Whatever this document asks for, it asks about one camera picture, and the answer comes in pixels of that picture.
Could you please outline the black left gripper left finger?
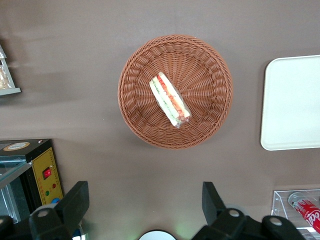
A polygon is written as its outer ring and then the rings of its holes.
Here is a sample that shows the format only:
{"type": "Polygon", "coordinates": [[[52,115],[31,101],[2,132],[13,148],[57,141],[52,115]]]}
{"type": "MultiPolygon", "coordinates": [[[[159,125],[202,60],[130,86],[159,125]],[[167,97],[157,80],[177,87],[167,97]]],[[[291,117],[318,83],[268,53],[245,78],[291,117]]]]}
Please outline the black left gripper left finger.
{"type": "Polygon", "coordinates": [[[29,217],[34,240],[71,240],[90,206],[89,184],[77,182],[57,203],[39,207],[29,217]]]}

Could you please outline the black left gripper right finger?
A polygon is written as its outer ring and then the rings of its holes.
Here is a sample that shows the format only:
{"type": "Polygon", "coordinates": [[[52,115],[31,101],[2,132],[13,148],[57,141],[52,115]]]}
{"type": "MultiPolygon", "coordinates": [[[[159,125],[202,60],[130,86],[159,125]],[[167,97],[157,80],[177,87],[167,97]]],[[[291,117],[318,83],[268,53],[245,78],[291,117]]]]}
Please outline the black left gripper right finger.
{"type": "Polygon", "coordinates": [[[237,208],[227,208],[212,182],[202,184],[202,211],[206,220],[194,240],[260,240],[261,224],[237,208]]]}

